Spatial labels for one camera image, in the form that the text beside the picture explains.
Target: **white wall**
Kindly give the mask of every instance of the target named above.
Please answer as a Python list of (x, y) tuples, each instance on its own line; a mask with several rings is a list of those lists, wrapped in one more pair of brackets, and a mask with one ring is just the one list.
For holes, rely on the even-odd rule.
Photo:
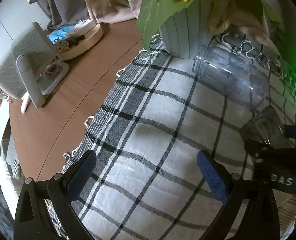
[(31, 22), (46, 28), (50, 20), (40, 7), (27, 0), (3, 0), (0, 4), (0, 57), (21, 31)]

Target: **transparent jar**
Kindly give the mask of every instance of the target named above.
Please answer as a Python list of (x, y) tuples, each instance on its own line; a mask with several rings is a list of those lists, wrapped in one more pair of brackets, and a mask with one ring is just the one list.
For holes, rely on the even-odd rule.
[(256, 109), (269, 93), (267, 76), (251, 60), (213, 46), (201, 46), (192, 71), (232, 101)]

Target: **gray curtain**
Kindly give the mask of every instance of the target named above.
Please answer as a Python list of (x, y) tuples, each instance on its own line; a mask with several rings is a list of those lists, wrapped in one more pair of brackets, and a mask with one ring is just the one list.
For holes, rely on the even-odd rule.
[(47, 26), (50, 31), (89, 18), (84, 0), (39, 0), (37, 3), (50, 19)]

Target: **wooden lamp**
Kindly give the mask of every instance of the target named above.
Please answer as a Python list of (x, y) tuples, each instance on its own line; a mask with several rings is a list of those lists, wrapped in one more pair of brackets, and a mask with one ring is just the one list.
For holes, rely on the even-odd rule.
[[(38, 0), (27, 0), (29, 3), (34, 3)], [(94, 18), (90, 0), (85, 0), (86, 6), (89, 12), (90, 20), (87, 26), (84, 28), (89, 29), (89, 31), (84, 35), (85, 39), (81, 40), (79, 44), (68, 51), (61, 52), (58, 54), (59, 59), (65, 61), (73, 59), (83, 53), (85, 53), (88, 49), (93, 47), (102, 37), (103, 30), (100, 24), (97, 23), (96, 19)]]

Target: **black fabric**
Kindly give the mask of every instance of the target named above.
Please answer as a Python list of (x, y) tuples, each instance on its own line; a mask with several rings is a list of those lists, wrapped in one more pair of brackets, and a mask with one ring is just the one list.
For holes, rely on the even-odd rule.
[(13, 239), (14, 220), (3, 196), (0, 185), (0, 232), (7, 240)]
[(38, 5), (51, 20), (48, 30), (56, 30), (89, 18), (85, 0), (39, 0)]

